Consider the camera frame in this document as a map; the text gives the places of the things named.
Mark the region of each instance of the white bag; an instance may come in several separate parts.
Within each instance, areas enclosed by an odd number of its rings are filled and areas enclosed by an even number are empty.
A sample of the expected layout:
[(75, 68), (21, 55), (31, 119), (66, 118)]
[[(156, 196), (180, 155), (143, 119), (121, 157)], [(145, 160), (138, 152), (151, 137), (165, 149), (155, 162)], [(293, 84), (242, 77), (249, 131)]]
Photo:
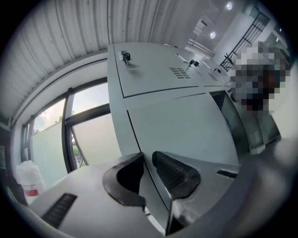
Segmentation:
[(38, 166), (29, 160), (18, 165), (16, 173), (24, 190), (26, 201), (30, 205), (46, 189), (41, 172)]

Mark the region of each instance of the corrugated metal ceiling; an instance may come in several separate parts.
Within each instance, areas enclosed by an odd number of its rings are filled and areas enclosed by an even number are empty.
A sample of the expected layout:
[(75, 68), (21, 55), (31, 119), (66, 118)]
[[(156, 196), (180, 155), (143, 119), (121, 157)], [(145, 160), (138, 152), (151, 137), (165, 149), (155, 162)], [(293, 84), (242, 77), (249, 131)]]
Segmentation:
[[(186, 46), (204, 0), (48, 0), (14, 34), (0, 69), (0, 114), (14, 116), (24, 99), (64, 64), (120, 42)], [(177, 36), (189, 35), (182, 41)]]

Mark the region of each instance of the red label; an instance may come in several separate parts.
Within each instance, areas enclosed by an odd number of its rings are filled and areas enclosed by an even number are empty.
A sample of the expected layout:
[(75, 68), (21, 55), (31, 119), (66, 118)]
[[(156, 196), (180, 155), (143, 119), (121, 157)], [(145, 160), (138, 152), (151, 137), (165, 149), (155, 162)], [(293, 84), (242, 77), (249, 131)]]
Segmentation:
[(24, 192), (25, 192), (25, 195), (26, 195), (26, 196), (29, 196), (29, 197), (34, 197), (34, 196), (39, 195), (37, 189), (34, 189), (34, 190), (28, 190), (28, 191), (25, 190)]

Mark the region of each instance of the vent slot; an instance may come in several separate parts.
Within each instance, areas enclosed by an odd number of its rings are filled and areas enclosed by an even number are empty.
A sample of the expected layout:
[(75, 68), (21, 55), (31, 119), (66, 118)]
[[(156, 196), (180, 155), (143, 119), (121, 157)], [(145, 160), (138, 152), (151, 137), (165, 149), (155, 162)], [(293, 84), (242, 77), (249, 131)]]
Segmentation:
[(223, 175), (225, 177), (229, 177), (229, 178), (236, 178), (237, 177), (237, 173), (234, 173), (234, 172), (229, 172), (229, 171), (226, 171), (226, 170), (219, 170), (217, 171), (217, 174), (220, 174), (220, 175)]
[(43, 215), (42, 219), (58, 229), (76, 198), (76, 195), (64, 193), (47, 213)]
[(181, 68), (169, 68), (178, 79), (190, 79), (190, 76)]
[(257, 147), (261, 143), (261, 136), (259, 131), (255, 131), (253, 134), (249, 135), (249, 142), (254, 147)]
[(211, 74), (211, 73), (208, 73), (208, 74), (209, 74), (209, 76), (213, 79), (213, 81), (218, 82), (217, 78), (215, 78), (215, 76), (214, 76), (213, 74)]

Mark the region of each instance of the cabinet door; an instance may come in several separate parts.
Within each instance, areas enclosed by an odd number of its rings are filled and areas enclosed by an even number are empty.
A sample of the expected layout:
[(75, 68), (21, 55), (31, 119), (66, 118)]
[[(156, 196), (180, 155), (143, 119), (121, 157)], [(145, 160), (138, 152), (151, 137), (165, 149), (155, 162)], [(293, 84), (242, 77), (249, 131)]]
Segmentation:
[[(202, 84), (195, 69), (183, 61), (194, 58), (186, 50), (152, 43), (115, 44), (114, 50), (124, 97)], [(120, 61), (124, 50), (131, 55), (130, 65)]]
[(129, 115), (150, 173), (164, 193), (163, 198), (167, 193), (152, 164), (155, 151), (221, 164), (238, 164), (227, 123), (209, 93), (133, 108)]

